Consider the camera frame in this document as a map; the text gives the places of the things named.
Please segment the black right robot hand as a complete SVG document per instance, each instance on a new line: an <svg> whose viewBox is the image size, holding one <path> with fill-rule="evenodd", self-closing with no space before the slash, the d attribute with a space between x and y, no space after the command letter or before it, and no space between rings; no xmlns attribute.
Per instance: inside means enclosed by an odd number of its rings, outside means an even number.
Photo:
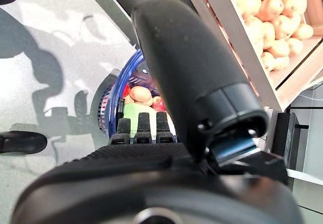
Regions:
<svg viewBox="0 0 323 224"><path fill-rule="evenodd" d="M281 157L254 137L268 115L227 42L179 0L132 21L179 142L108 145L35 180L12 223L303 223Z"/></svg>

